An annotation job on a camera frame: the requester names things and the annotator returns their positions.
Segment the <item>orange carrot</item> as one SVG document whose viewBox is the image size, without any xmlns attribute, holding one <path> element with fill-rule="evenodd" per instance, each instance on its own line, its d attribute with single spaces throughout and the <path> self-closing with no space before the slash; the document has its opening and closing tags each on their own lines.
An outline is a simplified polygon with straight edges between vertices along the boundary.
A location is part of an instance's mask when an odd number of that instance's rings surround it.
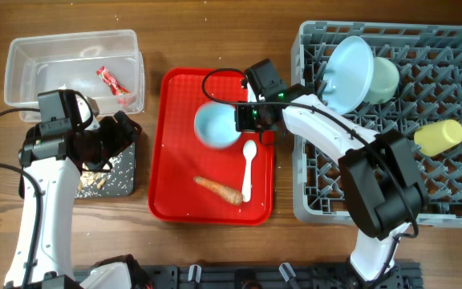
<svg viewBox="0 0 462 289">
<path fill-rule="evenodd" d="M 239 206 L 243 202 L 243 195 L 240 191 L 200 176 L 194 177 L 193 180 L 233 206 Z"/>
</svg>

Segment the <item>small blue bowl with food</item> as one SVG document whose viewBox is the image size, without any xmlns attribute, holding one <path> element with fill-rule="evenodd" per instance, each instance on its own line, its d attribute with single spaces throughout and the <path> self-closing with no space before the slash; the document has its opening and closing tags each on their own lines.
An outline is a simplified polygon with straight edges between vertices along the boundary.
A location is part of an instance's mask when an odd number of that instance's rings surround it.
<svg viewBox="0 0 462 289">
<path fill-rule="evenodd" d="M 228 148 L 241 136 L 236 130 L 235 108 L 212 101 L 202 104 L 194 117 L 194 132 L 206 147 Z"/>
</svg>

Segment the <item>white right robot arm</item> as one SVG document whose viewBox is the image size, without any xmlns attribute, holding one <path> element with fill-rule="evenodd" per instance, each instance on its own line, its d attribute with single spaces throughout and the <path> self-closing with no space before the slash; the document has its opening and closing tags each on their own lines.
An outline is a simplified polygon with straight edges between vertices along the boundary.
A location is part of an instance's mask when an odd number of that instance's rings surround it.
<svg viewBox="0 0 462 289">
<path fill-rule="evenodd" d="M 416 218 L 428 205 L 408 139 L 394 129 L 358 126 L 300 83 L 287 86 L 269 59 L 241 75 L 252 98 L 236 106 L 237 130 L 263 133 L 284 124 L 338 165 L 346 208 L 359 229 L 348 259 L 350 283 L 378 286 L 394 265 L 400 239 L 417 237 Z"/>
</svg>

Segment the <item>mint green bowl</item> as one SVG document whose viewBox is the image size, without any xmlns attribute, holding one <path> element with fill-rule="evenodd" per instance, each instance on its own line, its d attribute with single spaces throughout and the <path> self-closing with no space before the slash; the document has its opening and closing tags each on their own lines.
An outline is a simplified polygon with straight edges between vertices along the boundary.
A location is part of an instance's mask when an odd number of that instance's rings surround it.
<svg viewBox="0 0 462 289">
<path fill-rule="evenodd" d="M 383 57 L 374 58 L 374 72 L 371 86 L 364 101 L 383 104 L 390 100 L 399 84 L 399 71 L 392 61 Z"/>
</svg>

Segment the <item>large light blue plate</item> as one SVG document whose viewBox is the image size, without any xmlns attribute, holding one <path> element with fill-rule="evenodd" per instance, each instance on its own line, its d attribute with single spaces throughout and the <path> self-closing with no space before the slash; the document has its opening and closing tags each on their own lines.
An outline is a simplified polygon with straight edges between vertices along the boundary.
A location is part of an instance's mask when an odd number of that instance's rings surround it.
<svg viewBox="0 0 462 289">
<path fill-rule="evenodd" d="M 326 64 L 322 99 L 340 115 L 356 109 L 365 99 L 374 73 L 374 57 L 368 44 L 358 36 L 344 39 Z"/>
</svg>

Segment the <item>red snack wrapper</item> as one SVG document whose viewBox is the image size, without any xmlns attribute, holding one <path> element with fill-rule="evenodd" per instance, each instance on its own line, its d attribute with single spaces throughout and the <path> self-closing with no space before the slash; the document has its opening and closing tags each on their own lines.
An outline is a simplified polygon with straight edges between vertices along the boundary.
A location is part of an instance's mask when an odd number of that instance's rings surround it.
<svg viewBox="0 0 462 289">
<path fill-rule="evenodd" d="M 110 88 L 114 96 L 122 96 L 130 93 L 130 91 L 123 87 L 105 66 L 98 69 L 96 74 Z"/>
</svg>

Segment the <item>yellow plastic cup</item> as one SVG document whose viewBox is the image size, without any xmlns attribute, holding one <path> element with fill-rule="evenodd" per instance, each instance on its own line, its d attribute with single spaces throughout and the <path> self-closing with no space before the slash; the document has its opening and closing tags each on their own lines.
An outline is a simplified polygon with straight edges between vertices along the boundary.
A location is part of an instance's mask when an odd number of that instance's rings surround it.
<svg viewBox="0 0 462 289">
<path fill-rule="evenodd" d="M 422 154 L 434 157 L 462 142 L 462 125 L 456 120 L 442 120 L 418 128 L 414 142 Z"/>
</svg>

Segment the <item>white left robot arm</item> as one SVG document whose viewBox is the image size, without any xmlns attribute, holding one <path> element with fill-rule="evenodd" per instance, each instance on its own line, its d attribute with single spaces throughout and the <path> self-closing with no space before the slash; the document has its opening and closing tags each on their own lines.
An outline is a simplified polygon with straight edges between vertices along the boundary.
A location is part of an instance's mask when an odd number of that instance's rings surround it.
<svg viewBox="0 0 462 289">
<path fill-rule="evenodd" d="M 73 282 L 72 214 L 84 167 L 102 169 L 137 141 L 142 128 L 124 112 L 82 117 L 77 91 L 38 95 L 41 121 L 19 151 L 24 205 L 18 245 L 5 288 L 40 288 L 51 279 Z"/>
</svg>

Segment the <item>white plastic spoon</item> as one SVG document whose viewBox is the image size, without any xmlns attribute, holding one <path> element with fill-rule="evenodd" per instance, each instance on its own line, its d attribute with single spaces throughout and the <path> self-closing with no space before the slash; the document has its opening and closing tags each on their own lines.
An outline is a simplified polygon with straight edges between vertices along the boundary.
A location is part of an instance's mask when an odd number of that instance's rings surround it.
<svg viewBox="0 0 462 289">
<path fill-rule="evenodd" d="M 246 141 L 242 152 L 245 158 L 245 172 L 241 192 L 243 202 L 249 202 L 252 196 L 252 161 L 257 154 L 256 143 L 253 140 Z"/>
</svg>

